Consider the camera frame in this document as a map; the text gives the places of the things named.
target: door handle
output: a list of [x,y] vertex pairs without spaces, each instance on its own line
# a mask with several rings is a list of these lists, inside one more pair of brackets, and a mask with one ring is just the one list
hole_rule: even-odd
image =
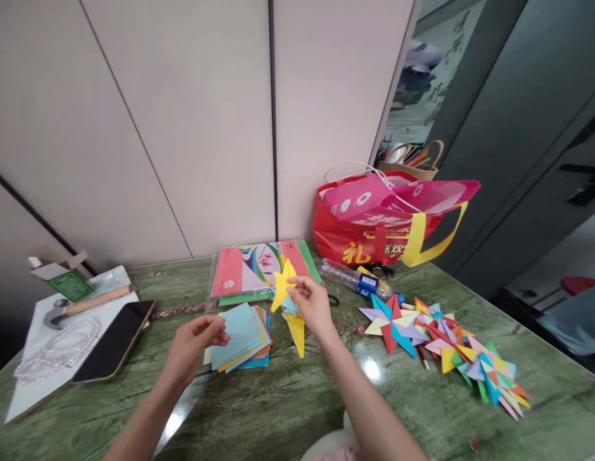
[[573,205],[586,206],[595,199],[595,166],[564,163],[563,165],[560,165],[560,168],[558,169],[560,171],[592,175],[590,179],[579,186],[571,196],[566,199],[567,202]]

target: phone screen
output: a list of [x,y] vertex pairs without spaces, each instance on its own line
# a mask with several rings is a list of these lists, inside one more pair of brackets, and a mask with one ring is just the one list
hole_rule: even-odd
[[78,383],[112,376],[120,367],[154,304],[154,301],[125,304],[72,381]]

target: red gift bag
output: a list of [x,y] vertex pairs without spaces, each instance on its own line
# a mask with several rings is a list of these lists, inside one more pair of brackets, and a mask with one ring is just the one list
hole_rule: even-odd
[[[417,178],[406,172],[394,171],[383,174],[387,177],[400,176],[404,180],[417,181]],[[447,249],[466,212],[467,201],[441,213],[404,213],[403,219],[393,221],[393,225],[390,225],[389,219],[383,215],[379,222],[376,222],[376,216],[374,217],[374,225],[372,222],[370,225],[363,225],[339,221],[323,201],[325,192],[364,177],[365,175],[348,177],[326,184],[317,190],[312,230],[317,249],[323,257],[347,266],[392,264],[399,258],[407,266],[413,267],[434,259]],[[460,208],[455,229],[442,242],[422,253],[425,239],[434,232],[444,215],[455,208]]]

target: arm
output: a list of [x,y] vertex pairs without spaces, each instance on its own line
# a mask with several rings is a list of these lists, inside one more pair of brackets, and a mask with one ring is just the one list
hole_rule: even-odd
[[104,461],[149,460],[163,434],[174,406],[193,381],[206,347],[225,346],[225,319],[200,316],[176,331],[168,361],[146,400],[106,453]]
[[308,277],[294,277],[289,282],[297,283],[296,288],[289,288],[289,295],[327,357],[360,449],[369,460],[402,457],[427,461],[428,457],[342,342],[331,320],[325,288]]

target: forearm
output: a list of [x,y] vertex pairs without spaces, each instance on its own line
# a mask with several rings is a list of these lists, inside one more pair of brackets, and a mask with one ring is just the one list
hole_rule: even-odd
[[106,453],[104,461],[150,460],[183,389],[161,375]]
[[360,449],[369,460],[427,461],[413,436],[372,385],[337,334],[319,339],[347,408]]

